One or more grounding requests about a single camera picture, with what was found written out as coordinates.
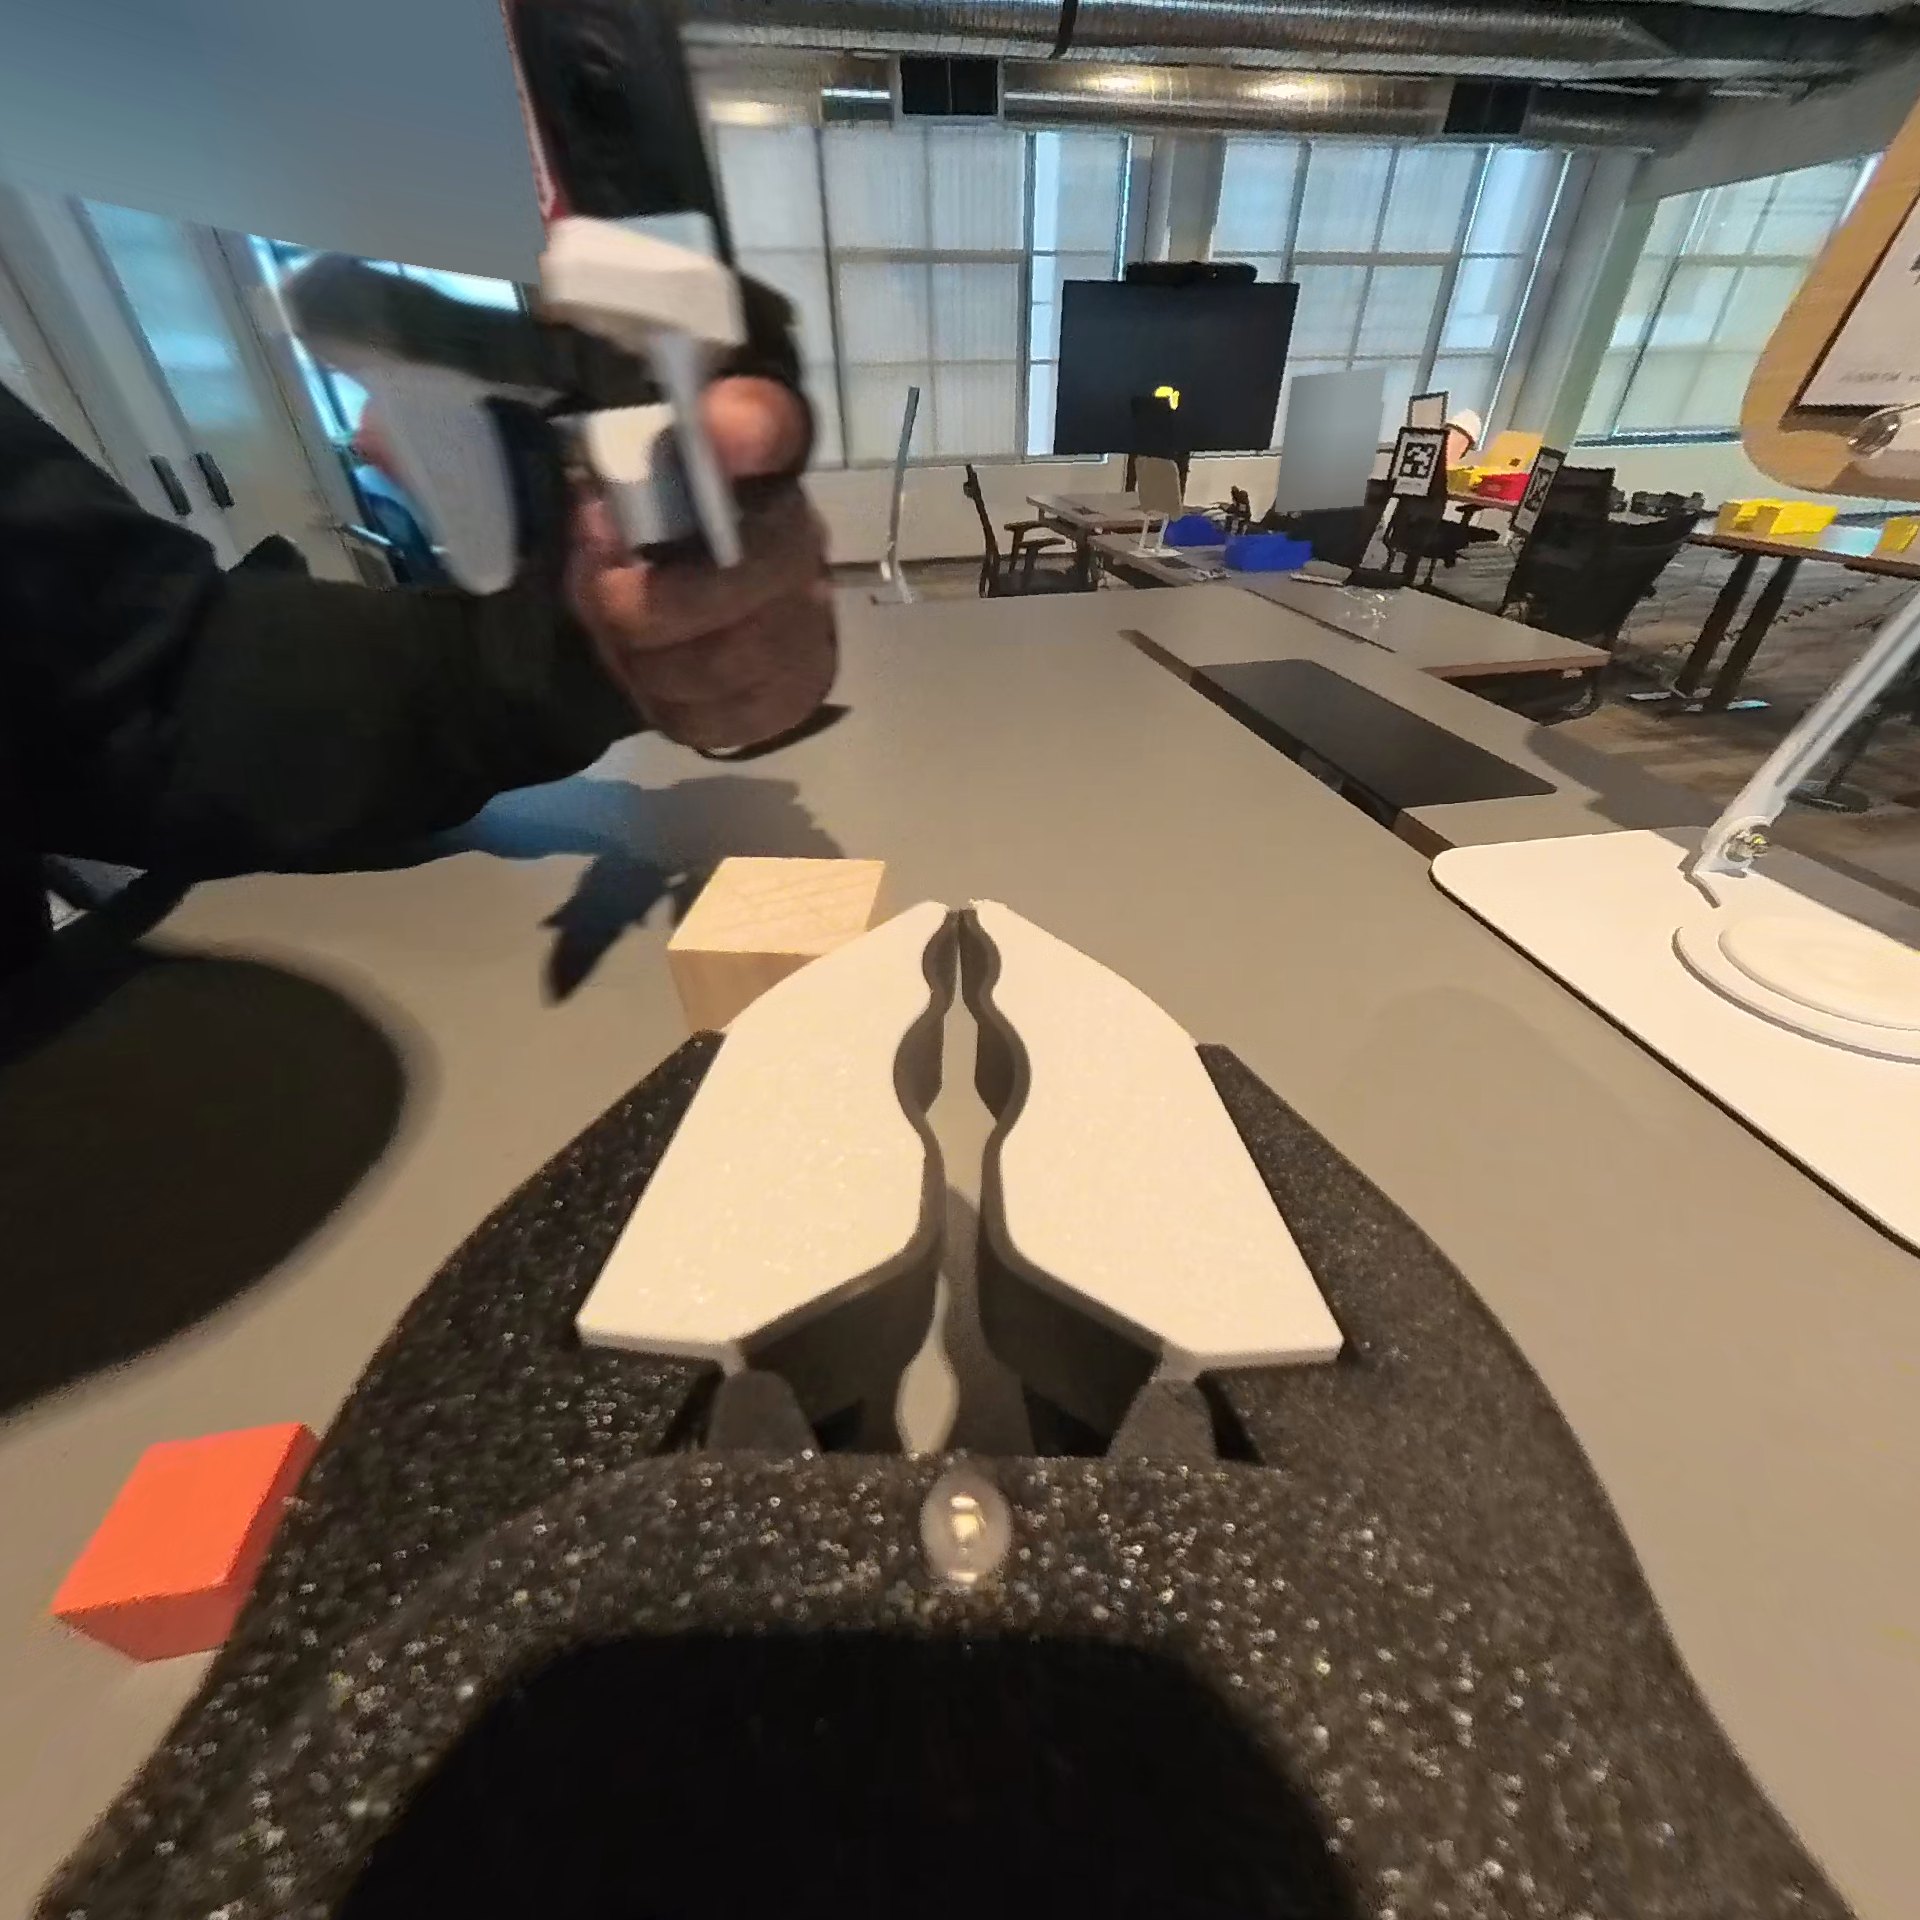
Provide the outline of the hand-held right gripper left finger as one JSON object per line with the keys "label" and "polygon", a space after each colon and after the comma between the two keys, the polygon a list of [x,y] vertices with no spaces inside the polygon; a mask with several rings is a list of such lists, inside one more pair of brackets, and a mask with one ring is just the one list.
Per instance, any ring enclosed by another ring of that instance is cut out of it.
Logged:
{"label": "hand-held right gripper left finger", "polygon": [[724,1375],[900,1375],[945,1243],[929,1130],[953,912],[916,903],[741,1013],[577,1315],[587,1350]]}

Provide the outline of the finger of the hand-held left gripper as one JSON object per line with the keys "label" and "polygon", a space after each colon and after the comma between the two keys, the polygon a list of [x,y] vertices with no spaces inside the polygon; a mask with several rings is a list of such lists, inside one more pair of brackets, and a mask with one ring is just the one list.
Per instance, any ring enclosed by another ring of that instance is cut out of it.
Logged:
{"label": "finger of the hand-held left gripper", "polygon": [[[641,359],[657,400],[675,410],[699,541],[721,570],[739,566],[737,498],[707,431],[705,393],[721,362],[747,343],[747,318],[709,219],[560,219],[546,234],[543,297],[556,320]],[[641,403],[650,400],[597,400],[587,413]]]}
{"label": "finger of the hand-held left gripper", "polygon": [[699,543],[699,514],[669,403],[577,414],[575,450],[624,550],[659,551]]}

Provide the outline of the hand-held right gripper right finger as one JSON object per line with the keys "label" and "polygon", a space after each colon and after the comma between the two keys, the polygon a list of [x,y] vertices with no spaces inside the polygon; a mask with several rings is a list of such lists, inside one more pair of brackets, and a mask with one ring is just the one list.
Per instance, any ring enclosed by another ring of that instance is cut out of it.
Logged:
{"label": "hand-held right gripper right finger", "polygon": [[1343,1334],[1192,1034],[997,901],[963,918],[981,1321],[1023,1381],[1328,1363]]}

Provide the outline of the large wooden cube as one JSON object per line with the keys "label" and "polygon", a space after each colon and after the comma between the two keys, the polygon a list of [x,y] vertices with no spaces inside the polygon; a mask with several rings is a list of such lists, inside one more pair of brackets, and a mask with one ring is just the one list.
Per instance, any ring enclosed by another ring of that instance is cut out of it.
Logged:
{"label": "large wooden cube", "polygon": [[884,862],[732,855],[665,944],[695,1034],[721,1034],[761,994],[859,939],[880,912]]}

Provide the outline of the red cube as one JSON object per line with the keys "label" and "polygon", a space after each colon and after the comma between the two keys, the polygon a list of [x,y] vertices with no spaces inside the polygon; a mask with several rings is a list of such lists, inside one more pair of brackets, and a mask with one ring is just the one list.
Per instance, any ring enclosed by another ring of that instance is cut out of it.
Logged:
{"label": "red cube", "polygon": [[220,1649],[319,1448],[305,1424],[149,1448],[65,1576],[51,1618],[137,1664]]}

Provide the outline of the person's left hand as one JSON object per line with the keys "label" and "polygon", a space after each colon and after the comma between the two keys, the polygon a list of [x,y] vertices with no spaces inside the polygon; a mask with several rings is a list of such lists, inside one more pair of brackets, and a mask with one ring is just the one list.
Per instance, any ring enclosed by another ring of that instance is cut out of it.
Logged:
{"label": "person's left hand", "polygon": [[801,470],[811,416],[759,376],[705,393],[721,465],[745,482],[741,559],[643,560],[599,493],[575,493],[568,600],[643,726],[701,754],[757,750],[803,728],[831,698],[837,630],[828,533]]}

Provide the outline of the grey floor pole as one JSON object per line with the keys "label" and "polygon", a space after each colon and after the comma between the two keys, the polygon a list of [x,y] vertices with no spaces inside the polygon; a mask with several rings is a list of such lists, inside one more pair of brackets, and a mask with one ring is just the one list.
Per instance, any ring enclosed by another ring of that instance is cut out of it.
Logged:
{"label": "grey floor pole", "polygon": [[897,457],[892,465],[892,485],[887,496],[884,550],[880,553],[880,587],[883,598],[897,607],[912,607],[915,590],[905,578],[904,562],[904,519],[905,519],[905,482],[912,466],[915,437],[921,414],[921,384],[911,382],[904,395],[904,413],[897,439]]}

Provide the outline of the black office chair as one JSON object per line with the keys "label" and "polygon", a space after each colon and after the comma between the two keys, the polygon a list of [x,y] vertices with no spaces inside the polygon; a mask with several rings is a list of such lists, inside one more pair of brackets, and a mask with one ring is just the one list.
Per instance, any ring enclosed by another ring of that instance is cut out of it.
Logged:
{"label": "black office chair", "polygon": [[994,521],[973,465],[964,465],[964,496],[981,533],[979,598],[1068,594],[1097,587],[1082,544],[1060,527],[1048,519]]}
{"label": "black office chair", "polygon": [[1635,494],[1617,505],[1612,470],[1560,466],[1520,541],[1503,618],[1612,655],[1706,519],[1701,494]]}

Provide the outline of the black table panel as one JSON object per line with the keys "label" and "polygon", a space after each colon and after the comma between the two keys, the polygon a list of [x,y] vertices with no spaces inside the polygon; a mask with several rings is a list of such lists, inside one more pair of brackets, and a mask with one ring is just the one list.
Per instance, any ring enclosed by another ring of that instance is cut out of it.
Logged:
{"label": "black table panel", "polygon": [[1203,665],[1192,683],[1266,745],[1322,767],[1393,823],[1411,810],[1547,799],[1533,773],[1311,662]]}

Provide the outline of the white document stand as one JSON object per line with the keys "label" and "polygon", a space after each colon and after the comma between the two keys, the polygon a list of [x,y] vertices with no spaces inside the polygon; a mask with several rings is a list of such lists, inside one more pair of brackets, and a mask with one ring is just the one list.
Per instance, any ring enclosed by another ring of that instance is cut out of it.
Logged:
{"label": "white document stand", "polygon": [[1691,846],[1640,831],[1431,861],[1445,897],[1911,1251],[1916,909],[1779,850],[1776,823],[1916,663],[1916,623],[1909,598]]}

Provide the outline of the black wall screen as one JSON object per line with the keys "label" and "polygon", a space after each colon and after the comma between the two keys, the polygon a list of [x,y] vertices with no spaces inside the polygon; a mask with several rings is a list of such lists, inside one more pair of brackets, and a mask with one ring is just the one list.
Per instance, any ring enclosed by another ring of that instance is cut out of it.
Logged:
{"label": "black wall screen", "polygon": [[1068,280],[1050,453],[1187,457],[1274,442],[1300,289]]}

